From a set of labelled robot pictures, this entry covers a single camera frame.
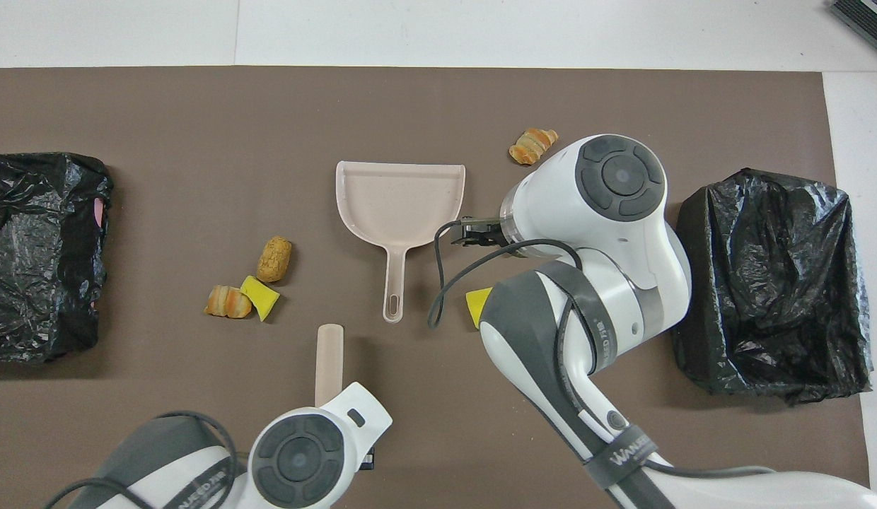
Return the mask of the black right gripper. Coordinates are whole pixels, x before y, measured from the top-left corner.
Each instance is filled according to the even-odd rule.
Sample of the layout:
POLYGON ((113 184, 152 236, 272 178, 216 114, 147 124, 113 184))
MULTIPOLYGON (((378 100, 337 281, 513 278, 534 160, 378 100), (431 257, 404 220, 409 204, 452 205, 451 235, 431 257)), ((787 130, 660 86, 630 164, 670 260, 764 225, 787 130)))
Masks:
POLYGON ((510 240, 504 234, 501 220, 494 218, 461 217, 463 234, 453 235, 452 245, 461 246, 507 246, 510 240))

